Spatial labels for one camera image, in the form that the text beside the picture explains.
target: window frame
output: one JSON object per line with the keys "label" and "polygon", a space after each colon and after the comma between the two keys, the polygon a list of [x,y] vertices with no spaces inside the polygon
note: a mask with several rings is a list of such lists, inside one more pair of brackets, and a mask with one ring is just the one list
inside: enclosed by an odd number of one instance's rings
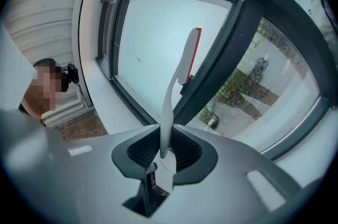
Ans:
{"label": "window frame", "polygon": [[[115,22],[114,32],[109,31],[111,26],[106,24],[106,20],[111,15],[107,13],[109,3],[112,1],[101,0],[103,3],[99,30],[101,43],[105,38],[100,35],[113,34],[118,39],[117,33],[121,32],[127,7],[124,0],[119,2],[122,6],[119,9],[122,10],[116,14],[115,19],[112,19]],[[256,33],[260,20],[265,18],[291,41],[296,51],[303,57],[320,92],[317,102],[305,118],[292,131],[286,133],[284,138],[262,152],[274,160],[296,146],[315,127],[326,111],[337,105],[338,74],[333,56],[319,28],[294,0],[234,0],[234,2],[236,5],[233,4],[229,11],[228,18],[200,69],[186,86],[185,93],[174,108],[174,123],[185,125],[208,103],[232,74]],[[113,49],[111,52],[114,56],[110,57],[110,65],[116,57]],[[116,66],[109,69],[100,56],[97,62],[112,87],[140,122],[144,125],[157,123],[113,78],[113,69]]]}

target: window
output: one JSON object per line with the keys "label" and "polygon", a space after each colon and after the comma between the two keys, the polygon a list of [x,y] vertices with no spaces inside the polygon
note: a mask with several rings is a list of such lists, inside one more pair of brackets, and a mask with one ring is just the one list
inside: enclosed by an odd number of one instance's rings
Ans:
{"label": "window", "polygon": [[191,76],[173,90],[175,124],[236,139],[273,160],[337,103],[332,54],[300,0],[101,1],[97,62],[144,125],[160,122],[195,27],[202,32]]}
{"label": "window", "polygon": [[261,20],[235,71],[188,126],[213,129],[261,152],[306,116],[318,94],[293,45]]}
{"label": "window", "polygon": [[[116,77],[157,121],[190,31],[202,28],[191,70],[195,75],[230,8],[225,0],[128,0]],[[181,98],[181,89],[177,82],[173,107]]]}

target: corrugated wall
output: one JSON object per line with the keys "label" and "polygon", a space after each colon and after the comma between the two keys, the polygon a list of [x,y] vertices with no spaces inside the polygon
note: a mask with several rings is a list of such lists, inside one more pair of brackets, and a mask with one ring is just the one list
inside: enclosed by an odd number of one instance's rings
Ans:
{"label": "corrugated wall", "polygon": [[[5,25],[13,41],[30,63],[43,58],[53,58],[60,66],[66,67],[68,63],[73,62],[73,6],[74,0],[8,0],[3,11]],[[62,104],[68,105],[76,98],[76,86],[71,84],[68,92],[64,94]]]}

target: wooden floor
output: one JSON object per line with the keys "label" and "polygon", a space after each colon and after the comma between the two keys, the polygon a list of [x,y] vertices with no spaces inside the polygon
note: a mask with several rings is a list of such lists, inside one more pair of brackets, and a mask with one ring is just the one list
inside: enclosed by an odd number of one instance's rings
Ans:
{"label": "wooden floor", "polygon": [[63,125],[57,126],[56,130],[60,132],[65,141],[107,135],[95,110],[89,111]]}

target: red edge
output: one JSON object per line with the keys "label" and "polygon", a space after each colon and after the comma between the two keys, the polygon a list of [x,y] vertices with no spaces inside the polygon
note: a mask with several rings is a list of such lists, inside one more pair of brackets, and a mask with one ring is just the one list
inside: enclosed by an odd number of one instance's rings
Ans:
{"label": "red edge", "polygon": [[189,80],[189,76],[190,76],[190,72],[191,72],[191,69],[192,69],[192,65],[193,65],[194,60],[195,60],[197,48],[199,47],[199,43],[200,43],[200,38],[201,38],[202,28],[201,28],[201,27],[197,27],[196,30],[198,30],[199,35],[197,36],[194,54],[193,54],[193,56],[192,56],[192,60],[191,60],[191,64],[190,64],[190,68],[189,68],[189,72],[188,72],[188,76],[186,77],[185,83],[187,83],[188,80]]}

